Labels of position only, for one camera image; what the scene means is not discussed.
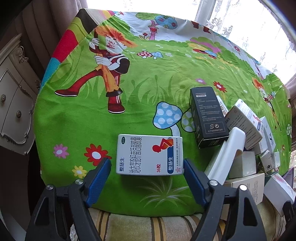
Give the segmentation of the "colourful cartoon tablecloth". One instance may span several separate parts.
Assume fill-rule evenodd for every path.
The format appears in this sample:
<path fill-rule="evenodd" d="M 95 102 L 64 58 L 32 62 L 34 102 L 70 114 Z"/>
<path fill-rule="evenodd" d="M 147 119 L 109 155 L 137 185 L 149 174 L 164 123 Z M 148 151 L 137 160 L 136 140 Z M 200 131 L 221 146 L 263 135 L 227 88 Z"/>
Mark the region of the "colourful cartoon tablecloth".
<path fill-rule="evenodd" d="M 280 79 L 222 35 L 198 23 L 151 13 L 81 9 L 57 45 L 34 113 L 41 177 L 66 186 L 104 158 L 116 162 L 121 133 L 183 139 L 184 157 L 204 170 L 190 89 L 209 86 L 228 108 L 242 99 L 265 116 L 290 163 L 292 114 Z"/>

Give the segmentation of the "purple cardboard storage box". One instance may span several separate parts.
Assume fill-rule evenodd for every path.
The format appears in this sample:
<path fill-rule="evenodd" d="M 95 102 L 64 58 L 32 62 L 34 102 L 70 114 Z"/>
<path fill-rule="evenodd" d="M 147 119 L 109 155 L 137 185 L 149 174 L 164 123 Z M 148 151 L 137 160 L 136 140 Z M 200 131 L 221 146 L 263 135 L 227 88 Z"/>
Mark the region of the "purple cardboard storage box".
<path fill-rule="evenodd" d="M 287 184 L 293 188 L 294 168 L 289 168 L 289 170 L 282 177 L 287 182 Z"/>

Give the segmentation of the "striped plush cushion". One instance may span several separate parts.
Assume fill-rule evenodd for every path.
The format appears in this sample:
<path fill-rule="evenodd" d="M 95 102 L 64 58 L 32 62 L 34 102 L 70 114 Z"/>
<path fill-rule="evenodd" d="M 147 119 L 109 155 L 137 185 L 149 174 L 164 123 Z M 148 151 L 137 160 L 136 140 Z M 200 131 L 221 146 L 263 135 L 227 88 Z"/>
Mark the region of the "striped plush cushion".
<path fill-rule="evenodd" d="M 285 231 L 285 218 L 267 198 L 258 204 L 267 240 L 278 240 Z M 190 240 L 202 215 L 137 217 L 90 209 L 102 240 Z"/>

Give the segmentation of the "grey plastic-wrapped box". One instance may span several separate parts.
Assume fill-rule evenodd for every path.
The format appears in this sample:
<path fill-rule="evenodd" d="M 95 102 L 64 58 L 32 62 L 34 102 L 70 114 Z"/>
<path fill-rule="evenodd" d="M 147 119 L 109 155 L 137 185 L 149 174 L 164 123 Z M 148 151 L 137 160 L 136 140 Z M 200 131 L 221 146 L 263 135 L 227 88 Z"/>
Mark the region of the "grey plastic-wrapped box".
<path fill-rule="evenodd" d="M 264 185 L 264 195 L 275 207 L 280 216 L 284 216 L 282 210 L 283 205 L 287 201 L 290 201 L 291 204 L 295 201 L 295 191 L 279 173 L 273 174 Z"/>

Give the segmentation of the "white medicine box red figure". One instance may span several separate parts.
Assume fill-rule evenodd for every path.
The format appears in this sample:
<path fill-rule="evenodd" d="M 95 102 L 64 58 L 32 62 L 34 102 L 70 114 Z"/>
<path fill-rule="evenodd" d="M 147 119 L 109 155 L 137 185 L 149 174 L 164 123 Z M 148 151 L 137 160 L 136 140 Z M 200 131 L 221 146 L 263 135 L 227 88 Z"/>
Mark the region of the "white medicine box red figure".
<path fill-rule="evenodd" d="M 182 175 L 183 139 L 170 136 L 120 134 L 116 173 L 133 176 Z"/>

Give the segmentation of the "black upright text box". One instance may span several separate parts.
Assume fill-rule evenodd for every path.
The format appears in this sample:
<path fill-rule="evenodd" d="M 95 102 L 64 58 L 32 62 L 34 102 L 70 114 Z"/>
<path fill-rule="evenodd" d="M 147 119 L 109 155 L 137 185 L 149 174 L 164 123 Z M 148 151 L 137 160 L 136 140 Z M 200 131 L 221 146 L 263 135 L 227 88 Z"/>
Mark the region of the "black upright text box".
<path fill-rule="evenodd" d="M 213 88 L 191 88 L 190 109 L 198 148 L 217 146 L 228 139 L 229 130 Z"/>

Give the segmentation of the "white printed text box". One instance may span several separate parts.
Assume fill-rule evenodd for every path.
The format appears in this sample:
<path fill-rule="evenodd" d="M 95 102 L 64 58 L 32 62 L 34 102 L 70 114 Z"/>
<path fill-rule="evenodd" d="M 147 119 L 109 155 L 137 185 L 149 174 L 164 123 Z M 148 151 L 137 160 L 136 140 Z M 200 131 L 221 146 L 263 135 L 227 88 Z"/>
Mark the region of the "white printed text box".
<path fill-rule="evenodd" d="M 268 150 L 270 153 L 273 153 L 276 147 L 273 134 L 271 132 L 266 117 L 263 116 L 262 118 L 260 118 L 260 120 L 262 122 L 262 125 L 264 126 L 262 139 L 254 146 L 253 151 L 255 155 L 260 155 L 266 150 Z"/>

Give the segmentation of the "small white square box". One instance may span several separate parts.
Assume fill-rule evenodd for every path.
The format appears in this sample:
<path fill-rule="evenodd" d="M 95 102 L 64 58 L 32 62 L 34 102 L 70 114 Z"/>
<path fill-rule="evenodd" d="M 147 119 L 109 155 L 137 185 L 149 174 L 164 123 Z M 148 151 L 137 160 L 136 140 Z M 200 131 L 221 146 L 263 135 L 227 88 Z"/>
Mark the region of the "small white square box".
<path fill-rule="evenodd" d="M 231 166 L 229 178 L 242 178 L 256 174 L 256 159 L 254 151 L 244 151 L 237 156 Z"/>

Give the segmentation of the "white ornate dresser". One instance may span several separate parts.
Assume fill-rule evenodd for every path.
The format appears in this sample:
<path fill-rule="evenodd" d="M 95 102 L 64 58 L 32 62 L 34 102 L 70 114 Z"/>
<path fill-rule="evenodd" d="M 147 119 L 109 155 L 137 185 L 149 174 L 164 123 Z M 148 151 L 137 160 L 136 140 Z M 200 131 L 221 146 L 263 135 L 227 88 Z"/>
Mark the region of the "white ornate dresser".
<path fill-rule="evenodd" d="M 1 49 L 1 147 L 26 156 L 35 140 L 33 113 L 41 81 L 25 56 L 21 36 Z"/>

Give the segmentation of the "white cube box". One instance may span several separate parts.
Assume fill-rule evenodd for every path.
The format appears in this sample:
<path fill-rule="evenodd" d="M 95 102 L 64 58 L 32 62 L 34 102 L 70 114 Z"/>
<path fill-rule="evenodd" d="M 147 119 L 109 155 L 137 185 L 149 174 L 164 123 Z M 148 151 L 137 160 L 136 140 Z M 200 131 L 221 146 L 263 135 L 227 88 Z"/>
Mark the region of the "white cube box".
<path fill-rule="evenodd" d="M 229 130 L 237 127 L 246 137 L 244 147 L 252 149 L 263 138 L 263 124 L 253 110 L 242 100 L 238 99 L 225 116 Z"/>

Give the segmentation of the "white rounded box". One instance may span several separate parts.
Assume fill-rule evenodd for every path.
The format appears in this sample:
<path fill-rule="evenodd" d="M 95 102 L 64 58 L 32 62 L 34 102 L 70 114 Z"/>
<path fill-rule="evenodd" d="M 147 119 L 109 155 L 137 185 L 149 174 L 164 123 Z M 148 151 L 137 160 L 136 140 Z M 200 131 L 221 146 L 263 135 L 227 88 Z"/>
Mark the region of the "white rounded box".
<path fill-rule="evenodd" d="M 234 159 L 241 155 L 245 144 L 245 132 L 234 127 L 229 138 L 214 153 L 205 174 L 209 180 L 215 180 L 223 185 L 230 172 Z"/>

